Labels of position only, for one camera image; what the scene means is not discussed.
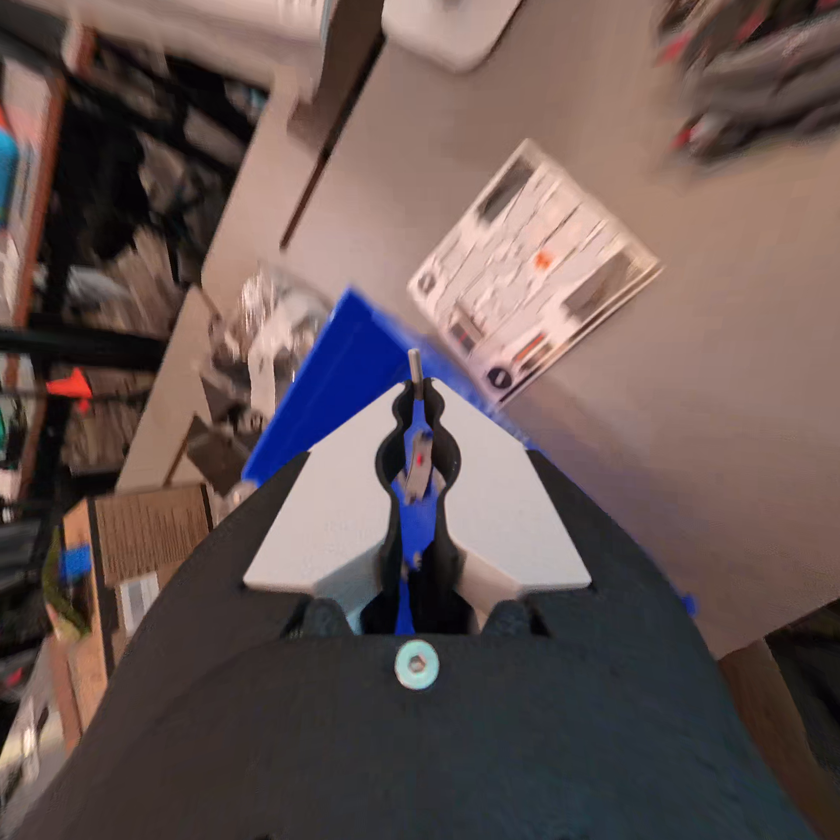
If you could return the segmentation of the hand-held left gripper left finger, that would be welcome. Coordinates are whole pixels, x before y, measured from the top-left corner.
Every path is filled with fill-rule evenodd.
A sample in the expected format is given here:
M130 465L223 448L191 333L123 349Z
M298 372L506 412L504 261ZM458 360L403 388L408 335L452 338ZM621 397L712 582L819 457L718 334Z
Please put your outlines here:
M400 502L376 456L401 419L394 385L311 447L243 583L251 591L335 601L351 630L378 595L399 591Z

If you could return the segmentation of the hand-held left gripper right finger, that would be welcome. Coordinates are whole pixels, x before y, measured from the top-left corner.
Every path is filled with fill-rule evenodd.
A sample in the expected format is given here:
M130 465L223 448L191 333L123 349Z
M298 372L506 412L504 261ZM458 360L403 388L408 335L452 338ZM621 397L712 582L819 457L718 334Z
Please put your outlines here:
M463 561L455 589L478 628L499 602L589 587L592 576L522 441L443 381L431 384L460 455L444 499L448 536Z

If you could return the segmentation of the assorted lego pieces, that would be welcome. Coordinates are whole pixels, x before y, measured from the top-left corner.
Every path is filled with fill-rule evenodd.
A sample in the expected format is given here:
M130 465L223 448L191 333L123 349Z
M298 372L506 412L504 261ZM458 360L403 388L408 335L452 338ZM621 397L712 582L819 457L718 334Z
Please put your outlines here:
M406 506L421 503L438 487L439 475L434 467L433 447L434 435L429 428L421 428L414 433L406 466L395 479L402 503Z

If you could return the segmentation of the blue plastic storage bin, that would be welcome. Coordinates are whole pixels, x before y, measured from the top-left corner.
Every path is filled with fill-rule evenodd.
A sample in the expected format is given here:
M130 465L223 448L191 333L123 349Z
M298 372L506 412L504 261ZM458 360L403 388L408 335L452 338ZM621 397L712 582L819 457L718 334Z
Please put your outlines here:
M479 631L472 607L455 589L463 561L448 536L445 493L458 476L460 455L455 440L441 424L444 402L431 384L433 378L443 381L525 445L591 574L591 585L583 590L538 592L499 602L484 627L490 624L492 613L511 610L529 614L529 621L546 634L560 619L575 625L583 604L592 603L596 614L593 624L615 624L620 636L629 635L636 627L643 637L651 638L695 632L691 598L675 592L645 551L551 458L533 447L516 428L487 411L472 386L461 387L464 383L460 375L446 359L424 341L415 343L416 339L417 335L373 308L357 292L345 292L299 378L261 435L244 473L258 491L277 489L285 480L288 494L312 446L394 385L403 383L411 388L394 404L401 424L376 456L379 477L391 481L400 502L404 563L399 591L378 595L364 609L363 633L443 636ZM414 400L407 358L412 348L419 349L422 357L421 402ZM433 462L439 484L424 501L406 506L396 477L406 466L414 433L425 427L434 435ZM252 559L243 567L244 575L283 501L255 544Z

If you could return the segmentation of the lego car model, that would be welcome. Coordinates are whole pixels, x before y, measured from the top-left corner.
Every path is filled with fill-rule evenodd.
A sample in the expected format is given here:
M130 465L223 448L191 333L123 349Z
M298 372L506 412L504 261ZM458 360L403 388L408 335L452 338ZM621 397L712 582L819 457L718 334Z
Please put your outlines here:
M688 106L681 158L707 165L838 129L838 1L664 2L656 36Z

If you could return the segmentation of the lego sticker sheet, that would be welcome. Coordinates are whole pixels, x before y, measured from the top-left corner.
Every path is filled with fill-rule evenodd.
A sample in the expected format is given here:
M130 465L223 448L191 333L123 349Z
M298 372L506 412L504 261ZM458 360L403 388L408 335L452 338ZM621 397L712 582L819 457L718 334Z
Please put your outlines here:
M560 163L524 140L406 288L485 398L502 406L663 267Z

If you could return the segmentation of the brown cardboard box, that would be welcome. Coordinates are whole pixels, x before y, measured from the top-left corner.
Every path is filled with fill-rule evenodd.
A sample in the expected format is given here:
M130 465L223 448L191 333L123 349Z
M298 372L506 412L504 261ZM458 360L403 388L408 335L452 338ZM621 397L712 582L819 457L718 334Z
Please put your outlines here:
M202 484L91 497L63 517L59 591L74 627L63 647L80 734L130 639L213 526Z

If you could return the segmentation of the white book stand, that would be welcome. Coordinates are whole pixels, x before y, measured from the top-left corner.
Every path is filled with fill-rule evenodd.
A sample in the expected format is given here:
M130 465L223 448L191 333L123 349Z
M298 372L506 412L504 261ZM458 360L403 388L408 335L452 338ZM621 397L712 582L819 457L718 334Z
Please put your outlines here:
M483 63L521 1L384 1L386 39L438 67L467 73Z

